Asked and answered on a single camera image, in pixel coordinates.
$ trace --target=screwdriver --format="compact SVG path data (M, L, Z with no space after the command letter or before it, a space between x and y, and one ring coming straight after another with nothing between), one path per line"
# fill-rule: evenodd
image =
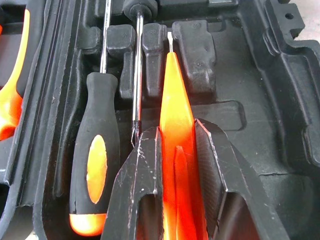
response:
M106 0L100 72L88 75L88 100L75 141L70 214L72 229L82 236L103 231L115 177L120 169L120 137L115 114L118 80L107 74L107 29L112 0Z
M164 240L207 240L196 146L195 120L184 85L172 33L167 34L160 114L162 136Z
M0 141L13 136L19 124L30 68L43 31L44 7L43 0L29 0L25 7L20 47L14 68L9 80L0 90ZM0 8L0 21L4 21L4 14Z
M132 105L132 132L131 143L134 146L141 135L142 112L142 84L143 84L143 51L142 35L144 21L156 17L158 4L155 0L125 0L123 4L124 14L132 21L136 18L136 45L134 56L133 77L133 105Z

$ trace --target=screwdriver handle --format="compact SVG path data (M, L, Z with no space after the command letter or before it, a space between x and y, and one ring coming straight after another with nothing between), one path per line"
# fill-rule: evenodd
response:
M70 223L76 233L95 236L103 229L120 169L120 137L114 105L118 80L111 74L93 72L86 84L88 101L73 155ZM84 227L84 218L89 229Z

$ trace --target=orange plastic tool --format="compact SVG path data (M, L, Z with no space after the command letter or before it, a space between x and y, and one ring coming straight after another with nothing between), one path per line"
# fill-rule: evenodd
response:
M21 43L11 76L0 90L0 141L13 136L21 115L22 97L17 93L16 85L20 77L28 45L30 12L24 12Z
M165 240L207 240L201 193L195 120L177 55L166 57L160 115L162 136L163 225Z

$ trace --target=black plastic tool case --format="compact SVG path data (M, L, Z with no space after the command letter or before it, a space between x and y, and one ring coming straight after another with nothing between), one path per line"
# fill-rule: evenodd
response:
M182 57L190 56L188 48L183 53L178 41L174 46L194 116L224 130L256 172L270 208L283 224L279 228L287 233L278 239L316 240L320 239L320 45L294 40L305 25L297 6L288 2L159 0L153 22L168 29L176 21L208 22L214 42L208 60L213 70L208 79L211 90L206 92L208 82L201 78L189 80ZM39 58L29 75L22 120L14 137L0 142L1 237L19 231L12 219L29 206L29 221L40 240L82 239L69 224L71 169L88 97L86 77L99 70L104 10L104 0L46 1ZM113 0L112 13L112 25L132 25L123 14L123 0ZM154 74L162 81L154 84L161 88L168 43L161 34L159 39L153 61L160 61L161 71L147 66L144 81L146 72ZM188 40L199 44L196 37ZM144 46L144 59L150 57L148 49ZM109 72L120 79L124 65L123 59L112 57ZM128 65L132 71L132 62ZM199 87L193 84L204 86L203 90L197 92ZM143 90L143 130L159 125L161 106L161 93L146 86L153 84L145 84ZM131 106L130 99L116 95L122 163L132 150ZM236 224L251 229L242 219L245 216L238 216ZM247 239L236 227L228 231L219 239Z

